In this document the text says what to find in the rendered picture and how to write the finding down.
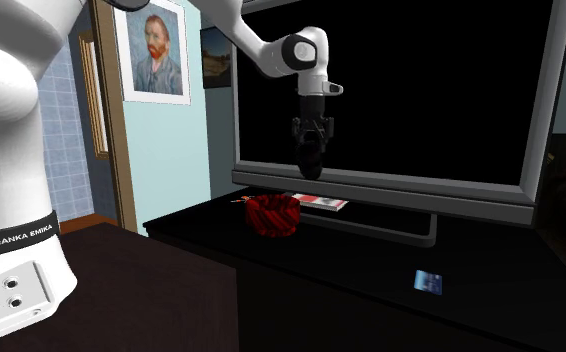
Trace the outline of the black low cabinet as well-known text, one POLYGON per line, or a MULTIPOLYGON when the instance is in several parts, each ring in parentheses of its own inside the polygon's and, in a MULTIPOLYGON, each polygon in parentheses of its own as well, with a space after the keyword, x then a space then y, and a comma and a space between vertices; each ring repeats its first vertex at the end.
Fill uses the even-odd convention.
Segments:
POLYGON ((431 248, 309 224, 268 238, 245 222, 237 193, 150 220, 158 240, 180 240, 395 303, 548 352, 566 352, 566 267, 533 231, 442 217, 431 248), (415 273, 442 276, 441 295, 415 273))

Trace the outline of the framed portrait painting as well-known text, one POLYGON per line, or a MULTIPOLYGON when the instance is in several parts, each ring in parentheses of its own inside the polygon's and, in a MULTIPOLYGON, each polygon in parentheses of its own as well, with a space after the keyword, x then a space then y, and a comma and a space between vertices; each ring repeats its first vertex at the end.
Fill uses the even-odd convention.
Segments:
POLYGON ((113 11, 122 95, 127 102, 189 105, 184 8, 149 0, 142 9, 113 11))

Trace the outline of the dark brown robot stand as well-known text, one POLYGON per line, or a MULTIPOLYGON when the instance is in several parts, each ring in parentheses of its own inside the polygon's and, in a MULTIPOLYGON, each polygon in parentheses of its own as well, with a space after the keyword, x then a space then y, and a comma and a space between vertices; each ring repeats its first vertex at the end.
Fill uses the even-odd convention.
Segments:
POLYGON ((0 352, 240 352, 233 269, 109 224, 61 245, 75 290, 0 352))

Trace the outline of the red and white book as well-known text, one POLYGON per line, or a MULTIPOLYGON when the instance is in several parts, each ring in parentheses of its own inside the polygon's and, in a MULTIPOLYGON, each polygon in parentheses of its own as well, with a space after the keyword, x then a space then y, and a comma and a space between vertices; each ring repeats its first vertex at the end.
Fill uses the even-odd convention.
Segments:
POLYGON ((300 193, 295 193, 292 195, 292 197, 297 199, 300 202, 301 206, 333 211, 333 212, 338 212, 347 204, 347 201, 345 200, 325 198, 325 197, 300 194, 300 193))

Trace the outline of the blue card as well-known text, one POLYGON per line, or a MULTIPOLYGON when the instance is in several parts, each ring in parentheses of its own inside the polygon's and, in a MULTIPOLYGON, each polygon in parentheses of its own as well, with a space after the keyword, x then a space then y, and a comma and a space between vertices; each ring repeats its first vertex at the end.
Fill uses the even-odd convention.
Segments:
POLYGON ((443 293, 442 281, 442 276, 439 274, 417 270, 415 273, 413 287, 419 291, 428 292, 434 295, 441 295, 443 293))

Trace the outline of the red ribbed bowl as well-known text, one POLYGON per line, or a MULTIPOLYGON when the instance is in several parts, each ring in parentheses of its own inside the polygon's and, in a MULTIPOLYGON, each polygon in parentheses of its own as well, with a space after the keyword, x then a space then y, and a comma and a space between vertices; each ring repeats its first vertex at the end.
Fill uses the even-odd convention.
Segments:
POLYGON ((300 202, 283 194, 252 197, 245 202, 245 221, 258 235, 288 237, 300 222, 300 202))

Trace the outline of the grey framed television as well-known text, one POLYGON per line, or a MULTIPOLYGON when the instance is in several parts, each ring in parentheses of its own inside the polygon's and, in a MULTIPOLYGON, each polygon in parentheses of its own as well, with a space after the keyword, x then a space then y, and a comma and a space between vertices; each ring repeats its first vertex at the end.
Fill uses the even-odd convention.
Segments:
POLYGON ((232 55, 237 184, 347 201, 306 223, 429 247, 441 215, 530 226, 562 80, 566 0, 253 0, 274 40, 328 36, 334 135, 298 144, 295 77, 232 55))

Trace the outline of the wooden framed window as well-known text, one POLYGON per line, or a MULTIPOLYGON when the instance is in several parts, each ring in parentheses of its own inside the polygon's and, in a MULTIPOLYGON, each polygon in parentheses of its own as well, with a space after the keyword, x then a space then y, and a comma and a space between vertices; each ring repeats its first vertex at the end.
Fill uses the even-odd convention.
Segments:
POLYGON ((96 63, 95 42, 92 31, 87 30, 80 32, 78 34, 78 43, 80 48, 81 66, 86 90, 94 155, 98 160, 108 160, 108 138, 105 129, 103 102, 101 98, 99 73, 96 63))

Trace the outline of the dark landscape wall picture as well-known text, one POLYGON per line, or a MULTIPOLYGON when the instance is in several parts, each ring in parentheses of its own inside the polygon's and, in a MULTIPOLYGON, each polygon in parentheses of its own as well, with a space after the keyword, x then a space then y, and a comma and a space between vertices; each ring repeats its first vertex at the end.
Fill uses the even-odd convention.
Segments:
POLYGON ((216 27, 200 31, 203 87, 231 86, 231 43, 216 27))

